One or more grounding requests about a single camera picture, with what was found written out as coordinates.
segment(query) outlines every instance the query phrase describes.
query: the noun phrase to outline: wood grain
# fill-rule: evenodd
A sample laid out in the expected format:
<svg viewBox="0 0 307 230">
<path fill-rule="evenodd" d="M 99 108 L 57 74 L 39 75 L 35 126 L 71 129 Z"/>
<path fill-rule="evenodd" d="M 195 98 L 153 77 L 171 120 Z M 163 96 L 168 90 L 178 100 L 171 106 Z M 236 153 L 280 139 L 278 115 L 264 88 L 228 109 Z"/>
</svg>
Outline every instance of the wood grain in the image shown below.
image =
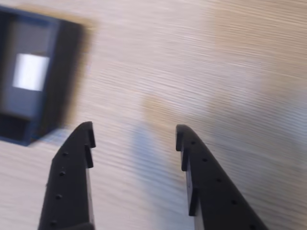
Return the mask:
<svg viewBox="0 0 307 230">
<path fill-rule="evenodd" d="M 94 22 L 72 130 L 91 120 L 98 230 L 192 230 L 175 126 L 208 144 L 271 230 L 307 227 L 307 3 L 0 0 Z M 1 142 L 0 222 L 37 228 L 58 142 Z"/>
</svg>

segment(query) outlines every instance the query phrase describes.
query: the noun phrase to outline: dark blue box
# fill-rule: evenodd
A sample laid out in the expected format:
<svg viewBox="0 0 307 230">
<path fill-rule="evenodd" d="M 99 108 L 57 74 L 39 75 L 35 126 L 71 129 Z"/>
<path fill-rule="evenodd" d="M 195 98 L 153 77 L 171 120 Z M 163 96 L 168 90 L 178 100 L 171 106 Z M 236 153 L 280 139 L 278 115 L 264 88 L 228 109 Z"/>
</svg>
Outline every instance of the dark blue box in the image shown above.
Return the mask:
<svg viewBox="0 0 307 230">
<path fill-rule="evenodd" d="M 0 7 L 0 139 L 29 145 L 61 125 L 80 24 Z"/>
</svg>

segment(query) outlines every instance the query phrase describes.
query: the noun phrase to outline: white label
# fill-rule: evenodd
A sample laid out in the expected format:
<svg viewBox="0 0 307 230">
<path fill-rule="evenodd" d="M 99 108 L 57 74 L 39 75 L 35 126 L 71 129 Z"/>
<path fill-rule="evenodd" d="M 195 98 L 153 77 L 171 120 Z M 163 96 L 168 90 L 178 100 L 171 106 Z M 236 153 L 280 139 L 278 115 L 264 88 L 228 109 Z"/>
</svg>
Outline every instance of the white label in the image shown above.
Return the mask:
<svg viewBox="0 0 307 230">
<path fill-rule="evenodd" d="M 42 91 L 48 65 L 48 57 L 18 54 L 13 86 L 26 90 Z"/>
</svg>

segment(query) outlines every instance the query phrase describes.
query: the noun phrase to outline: light wood surface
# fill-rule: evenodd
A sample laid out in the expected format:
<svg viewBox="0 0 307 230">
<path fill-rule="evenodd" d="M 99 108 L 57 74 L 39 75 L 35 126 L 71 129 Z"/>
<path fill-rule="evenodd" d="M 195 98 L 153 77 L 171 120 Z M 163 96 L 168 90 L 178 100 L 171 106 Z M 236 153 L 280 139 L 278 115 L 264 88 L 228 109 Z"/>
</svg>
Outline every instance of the light wood surface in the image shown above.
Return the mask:
<svg viewBox="0 0 307 230">
<path fill-rule="evenodd" d="M 307 228 L 307 3 L 0 0 L 89 36 L 67 121 L 94 123 L 98 230 L 192 230 L 175 125 L 190 125 L 271 230 Z M 64 140 L 1 142 L 1 229 L 37 228 Z"/>
</svg>

